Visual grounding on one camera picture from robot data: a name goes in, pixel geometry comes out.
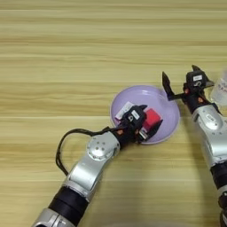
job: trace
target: wire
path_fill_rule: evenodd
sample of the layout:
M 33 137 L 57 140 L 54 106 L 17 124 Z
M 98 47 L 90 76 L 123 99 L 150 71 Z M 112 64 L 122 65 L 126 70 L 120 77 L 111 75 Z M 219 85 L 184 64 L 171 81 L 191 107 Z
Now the wire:
M 79 134 L 84 134 L 84 135 L 88 135 L 90 137 L 94 137 L 96 135 L 101 135 L 101 134 L 104 134 L 105 132 L 108 132 L 108 131 L 116 131 L 116 130 L 119 130 L 119 129 L 126 129 L 126 127 L 116 127 L 116 128 L 105 128 L 101 131 L 97 131 L 97 132 L 94 132 L 94 131 L 89 131 L 89 130 L 86 130 L 86 129 L 72 129 L 72 130 L 69 130 L 60 140 L 59 142 L 59 146 L 57 148 L 57 152 L 56 152 L 56 157 L 55 157 L 55 161 L 56 161 L 56 165 L 59 167 L 59 169 L 67 176 L 68 175 L 68 171 L 67 169 L 65 168 L 63 162 L 62 162 L 62 158 L 61 158 L 61 154 L 62 154 L 62 145 L 63 145 L 63 142 L 65 141 L 66 137 L 69 136 L 70 134 L 74 134 L 74 133 L 79 133 Z

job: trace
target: wooden table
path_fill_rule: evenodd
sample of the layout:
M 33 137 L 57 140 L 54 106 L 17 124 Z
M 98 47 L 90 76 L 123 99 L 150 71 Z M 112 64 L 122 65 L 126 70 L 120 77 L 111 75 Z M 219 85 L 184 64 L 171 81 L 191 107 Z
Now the wooden table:
M 118 92 L 161 87 L 162 70 L 180 92 L 191 64 L 216 81 L 226 28 L 226 0 L 1 0 L 1 226 L 30 226 L 49 205 L 64 179 L 54 160 L 61 136 L 111 125 Z M 179 107 L 173 137 L 131 145 L 107 167 L 80 227 L 218 226 L 200 140 Z M 67 140 L 68 167 L 87 141 Z

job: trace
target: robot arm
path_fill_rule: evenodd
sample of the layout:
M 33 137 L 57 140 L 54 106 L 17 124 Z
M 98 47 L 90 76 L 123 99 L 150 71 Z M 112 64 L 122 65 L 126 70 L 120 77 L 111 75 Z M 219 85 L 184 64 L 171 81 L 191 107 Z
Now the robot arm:
M 109 161 L 129 142 L 141 143 L 153 136 L 161 121 L 154 124 L 147 135 L 141 130 L 146 120 L 146 106 L 132 106 L 117 128 L 105 128 L 91 138 L 82 159 L 67 174 L 59 192 L 44 209 L 32 227 L 75 227 L 89 205 Z
M 217 106 L 210 103 L 204 95 L 203 90 L 213 83 L 198 67 L 192 66 L 192 69 L 186 75 L 182 94 L 174 94 L 165 73 L 162 75 L 162 83 L 168 99 L 181 98 L 192 113 L 192 121 L 202 138 L 207 166 L 219 192 L 219 205 L 223 209 L 220 215 L 221 227 L 227 227 L 227 121 Z

